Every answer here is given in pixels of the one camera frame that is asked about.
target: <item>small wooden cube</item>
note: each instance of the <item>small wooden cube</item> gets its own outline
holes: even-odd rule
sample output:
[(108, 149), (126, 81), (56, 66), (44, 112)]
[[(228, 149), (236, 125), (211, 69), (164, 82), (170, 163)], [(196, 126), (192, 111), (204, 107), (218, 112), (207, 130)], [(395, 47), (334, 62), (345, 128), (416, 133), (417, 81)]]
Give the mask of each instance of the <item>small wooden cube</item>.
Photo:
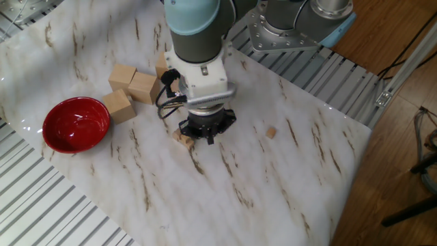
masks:
[(159, 80), (156, 76), (136, 72), (128, 90), (133, 100), (153, 105), (159, 94)]
[(164, 52), (161, 52), (159, 55), (158, 61), (155, 65), (156, 76), (158, 79), (161, 79), (164, 72), (168, 71), (167, 62), (165, 61)]
[(273, 128), (273, 127), (270, 127), (270, 128), (267, 130), (266, 136), (267, 136), (269, 139), (272, 139), (275, 135), (276, 135), (276, 129)]
[(137, 116), (123, 89), (103, 96), (103, 103), (106, 105), (116, 124), (120, 124)]
[(179, 141), (180, 136), (182, 135), (182, 133), (180, 132), (180, 129), (176, 129), (176, 131), (173, 132), (173, 134), (171, 136), (173, 136), (173, 139), (176, 141)]
[(180, 132), (180, 129), (178, 128), (176, 131), (173, 132), (173, 139), (183, 144), (187, 150), (191, 150), (194, 147), (194, 140), (190, 137), (183, 135)]
[(116, 64), (108, 79), (112, 91), (115, 92), (119, 89), (123, 89), (124, 93), (129, 95), (128, 87), (136, 71), (137, 68)]
[(182, 143), (185, 145), (187, 150), (191, 150), (194, 147), (194, 140), (189, 139), (186, 143)]

